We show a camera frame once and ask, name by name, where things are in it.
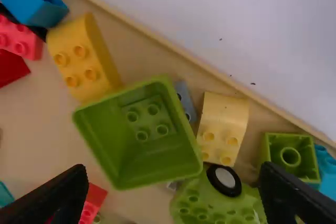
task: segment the white wall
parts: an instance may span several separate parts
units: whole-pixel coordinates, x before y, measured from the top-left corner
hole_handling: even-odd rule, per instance
[[[336,139],[336,0],[104,1]]]

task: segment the toy wheel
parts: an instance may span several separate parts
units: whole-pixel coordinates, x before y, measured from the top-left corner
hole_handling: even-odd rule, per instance
[[[242,193],[242,182],[231,167],[211,165],[206,176],[211,185],[225,196],[234,198]]]

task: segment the green square brick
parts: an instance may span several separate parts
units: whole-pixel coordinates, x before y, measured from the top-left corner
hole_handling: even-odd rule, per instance
[[[73,120],[116,189],[202,171],[194,133],[168,78],[140,82],[81,107]]]
[[[313,187],[321,183],[319,167],[311,136],[265,133],[261,143],[259,167],[271,161]]]

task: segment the pink duplo brick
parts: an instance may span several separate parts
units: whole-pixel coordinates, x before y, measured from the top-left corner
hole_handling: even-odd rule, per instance
[[[42,56],[43,41],[28,27],[14,24],[0,15],[0,49],[5,49],[29,60]]]
[[[101,205],[107,195],[107,191],[92,183],[89,184],[89,191],[86,196],[83,211],[80,216],[79,224],[92,224]]]

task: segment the lime green duplo brick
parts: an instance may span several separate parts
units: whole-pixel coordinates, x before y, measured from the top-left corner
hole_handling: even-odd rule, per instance
[[[242,184],[241,194],[228,197],[217,191],[206,176],[186,180],[170,202],[174,224],[265,224],[258,189]]]
[[[166,77],[81,107],[73,120],[116,189],[184,179],[202,171],[194,133]]]
[[[271,161],[315,188],[321,183],[311,136],[265,133],[259,161],[259,167],[263,162]]]

